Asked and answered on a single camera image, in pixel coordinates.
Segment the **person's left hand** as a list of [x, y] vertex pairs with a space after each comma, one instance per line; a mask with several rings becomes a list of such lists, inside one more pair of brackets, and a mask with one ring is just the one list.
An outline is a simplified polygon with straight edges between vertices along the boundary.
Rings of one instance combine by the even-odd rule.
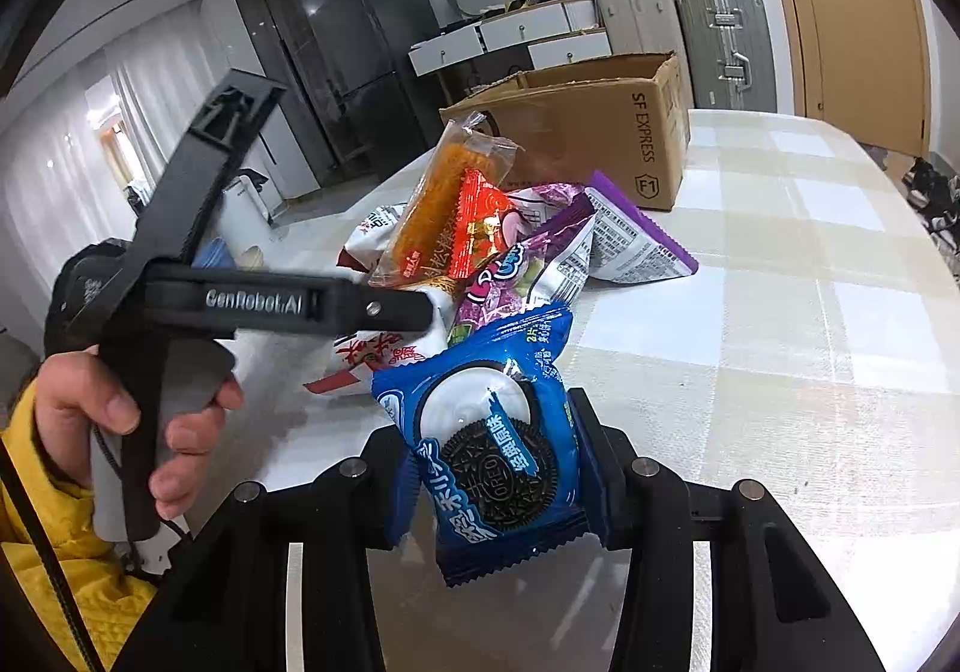
[[[96, 349], [49, 358], [34, 390], [34, 422], [44, 452], [68, 480], [91, 487], [89, 429], [98, 424], [110, 433], [130, 435], [140, 420], [137, 404]], [[177, 518], [194, 504], [226, 414], [239, 410], [242, 402], [241, 386], [230, 374], [208, 406], [178, 415], [167, 425], [164, 438], [172, 457], [149, 477], [161, 518]]]

